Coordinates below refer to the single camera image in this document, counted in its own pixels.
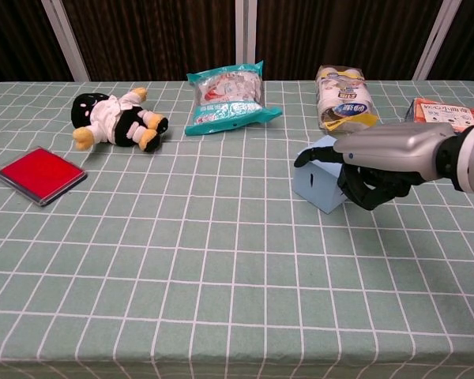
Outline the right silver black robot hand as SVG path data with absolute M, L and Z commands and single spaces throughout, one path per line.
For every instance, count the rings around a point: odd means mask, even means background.
M 454 178 L 460 145 L 450 124 L 379 125 L 341 137 L 331 146 L 306 148 L 294 167 L 339 163 L 341 192 L 370 211 L 407 196 L 413 186 Z

